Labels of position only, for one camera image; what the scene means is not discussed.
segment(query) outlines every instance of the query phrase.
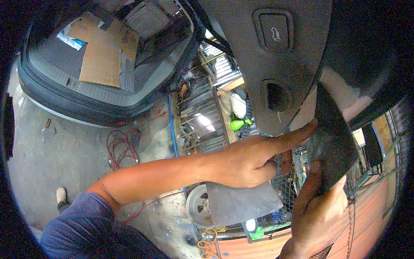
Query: blue pipe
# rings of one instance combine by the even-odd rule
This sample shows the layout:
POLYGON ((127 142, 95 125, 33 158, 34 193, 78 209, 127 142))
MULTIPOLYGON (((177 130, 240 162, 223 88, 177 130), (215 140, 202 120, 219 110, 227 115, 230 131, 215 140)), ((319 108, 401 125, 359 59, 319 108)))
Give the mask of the blue pipe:
POLYGON ((173 137, 174 152, 176 153, 176 157, 178 157, 176 136, 174 134, 174 126, 173 126, 173 116, 171 114, 171 95, 168 95, 168 112, 170 114, 171 136, 173 137))

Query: rear bumper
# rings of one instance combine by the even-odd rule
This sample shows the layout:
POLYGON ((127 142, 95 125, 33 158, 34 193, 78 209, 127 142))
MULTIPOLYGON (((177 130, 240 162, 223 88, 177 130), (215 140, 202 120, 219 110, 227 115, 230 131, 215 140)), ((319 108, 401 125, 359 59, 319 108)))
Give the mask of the rear bumper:
POLYGON ((134 121, 136 116, 149 109, 160 94, 152 93, 139 104, 121 107, 107 104, 84 95, 55 86, 56 82, 42 78, 41 73, 31 67, 27 55, 18 62, 19 81, 23 91, 40 107, 78 121, 107 127, 123 126, 134 121))

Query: black wire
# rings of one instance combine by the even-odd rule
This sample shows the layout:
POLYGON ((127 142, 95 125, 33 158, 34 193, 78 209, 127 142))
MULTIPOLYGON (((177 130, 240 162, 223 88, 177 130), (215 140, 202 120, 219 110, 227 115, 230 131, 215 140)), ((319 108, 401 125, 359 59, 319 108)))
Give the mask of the black wire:
POLYGON ((272 236, 273 236, 273 228, 274 228, 274 220, 272 219, 273 224, 272 224, 272 231, 270 232, 270 237, 269 240, 272 240, 272 236))
MULTIPOLYGON (((217 87, 217 91, 223 91, 224 93, 226 93, 226 94, 228 94, 228 95, 230 95, 231 96, 231 94, 229 94, 229 92, 232 92, 232 91, 229 91, 229 90, 225 90, 225 89, 220 89, 220 88, 218 88, 217 87)), ((242 102, 241 100, 239 100, 239 99, 237 99, 237 98, 235 98, 237 101, 239 101, 239 102, 241 102, 242 104, 246 104, 246 103, 244 103, 244 102, 242 102)))

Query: hand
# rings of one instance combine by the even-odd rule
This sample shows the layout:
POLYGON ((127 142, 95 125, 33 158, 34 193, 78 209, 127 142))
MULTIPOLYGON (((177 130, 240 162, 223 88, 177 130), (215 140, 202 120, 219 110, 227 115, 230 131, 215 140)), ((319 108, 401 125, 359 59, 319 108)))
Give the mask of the hand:
POLYGON ((252 136, 232 143, 209 157, 214 166, 208 181, 230 187, 255 187, 274 177, 276 165, 268 161, 276 154, 290 150, 305 141, 316 128, 313 119, 303 128, 279 137, 252 136))
POLYGON ((348 205, 344 192, 346 175, 328 193, 316 196, 322 183, 321 170, 319 162, 314 162, 293 204, 292 238, 283 246, 281 259, 311 257, 315 247, 326 241, 326 232, 340 219, 348 205))

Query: gray cloth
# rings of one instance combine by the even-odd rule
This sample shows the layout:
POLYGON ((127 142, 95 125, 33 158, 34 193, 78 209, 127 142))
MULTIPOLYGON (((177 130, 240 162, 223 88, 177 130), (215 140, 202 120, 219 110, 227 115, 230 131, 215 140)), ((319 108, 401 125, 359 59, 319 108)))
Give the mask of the gray cloth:
POLYGON ((258 218, 283 204, 269 182, 254 188, 231 188, 207 182, 211 219, 215 226, 227 226, 258 218))

